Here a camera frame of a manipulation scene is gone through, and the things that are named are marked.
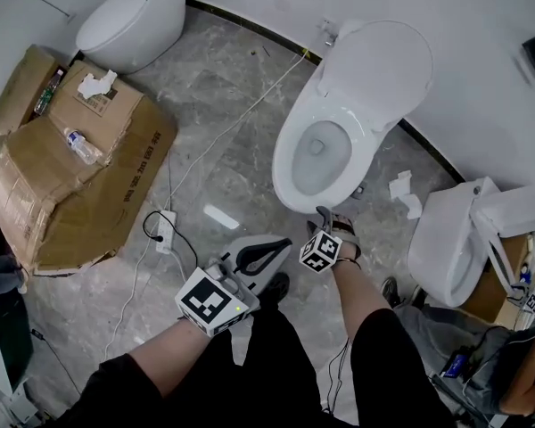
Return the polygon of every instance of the person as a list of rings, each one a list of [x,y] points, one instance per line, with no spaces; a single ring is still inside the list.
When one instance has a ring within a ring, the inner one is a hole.
[[[18,289],[26,293],[28,273],[23,269],[12,254],[0,255],[0,295]]]
[[[394,277],[387,278],[382,293],[434,373],[460,348],[473,351],[465,377],[442,379],[465,404],[484,415],[535,415],[535,327],[514,332],[458,310],[434,308],[424,303],[421,289],[402,302]]]
[[[340,221],[352,233],[351,223]],[[345,260],[333,274],[352,344],[360,424],[454,426],[412,340],[355,262],[355,246],[344,244]],[[210,339],[181,318],[128,354],[102,363],[78,402],[54,424],[349,426],[321,407],[315,369],[277,307],[286,292],[279,284],[259,296],[242,366],[234,363],[229,331]]]

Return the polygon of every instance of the black pants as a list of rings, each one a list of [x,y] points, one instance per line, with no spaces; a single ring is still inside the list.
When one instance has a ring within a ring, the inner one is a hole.
[[[242,366],[234,363],[232,335],[225,331],[210,342],[167,402],[175,419],[187,423],[343,425],[322,412],[315,369],[292,324],[276,309],[254,314]]]

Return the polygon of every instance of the shoe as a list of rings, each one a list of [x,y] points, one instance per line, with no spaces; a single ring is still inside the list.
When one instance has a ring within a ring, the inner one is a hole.
[[[23,267],[21,267],[20,272],[24,276],[24,282],[22,283],[20,287],[18,287],[18,293],[20,295],[25,295],[26,293],[28,293],[28,280],[29,280],[28,271],[26,271]]]
[[[399,297],[399,285],[394,276],[386,278],[381,286],[381,293],[393,309],[402,302]]]
[[[289,292],[290,279],[286,273],[276,273],[266,288],[258,295],[259,304],[262,308],[276,307]]]
[[[427,296],[428,293],[426,293],[426,290],[423,289],[420,285],[417,285],[414,291],[412,292],[412,296],[410,297],[410,304],[415,308],[419,308],[420,310],[422,310],[424,304],[426,303]]]

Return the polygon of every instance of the white plug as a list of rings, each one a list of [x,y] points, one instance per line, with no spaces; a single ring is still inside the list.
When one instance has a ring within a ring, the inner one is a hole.
[[[159,215],[159,231],[157,236],[162,236],[162,241],[160,243],[157,242],[157,252],[169,255],[172,253],[172,240],[175,237],[175,229],[170,223],[172,225],[177,224],[177,214],[171,210],[161,210],[160,214],[162,216]]]

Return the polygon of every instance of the gray tile floor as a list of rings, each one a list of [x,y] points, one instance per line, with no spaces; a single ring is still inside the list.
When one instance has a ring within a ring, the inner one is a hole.
[[[103,361],[103,349],[131,295],[137,261],[147,239],[144,216],[163,207],[188,166],[222,131],[268,89],[298,57],[273,42],[231,22],[187,8],[185,33],[156,62],[126,78],[177,118],[179,133],[141,209],[127,244],[119,255],[83,275],[63,279],[37,278],[26,296],[30,323],[57,350],[78,386]],[[201,262],[216,255],[239,236],[275,233],[294,242],[294,256],[305,243],[306,217],[287,210],[271,184],[271,158],[279,129],[314,67],[302,62],[237,128],[221,137],[193,168],[178,189],[172,208],[178,227],[193,243]],[[424,201],[430,191],[454,183],[442,167],[400,128],[394,128],[374,157],[360,201],[348,200],[338,210],[349,214],[363,243],[363,269],[380,284],[395,275],[404,292],[414,286],[406,256],[416,221],[406,219],[406,208],[391,202],[388,181],[405,169],[413,172],[412,188]],[[202,212],[212,204],[240,222],[228,230]],[[191,252],[175,240],[186,272],[194,268]],[[295,325],[319,374],[322,399],[328,389],[327,364],[342,347],[346,335],[338,293],[331,274],[322,276],[288,259],[284,269],[292,288],[281,310]],[[135,295],[124,312],[115,357],[171,325],[179,316],[174,295],[182,286],[177,263],[148,247],[138,265]],[[233,328],[236,362],[245,357],[251,323]],[[54,415],[78,398],[70,381],[42,343],[28,370],[32,396]],[[356,408],[350,370],[336,415],[355,422]]]

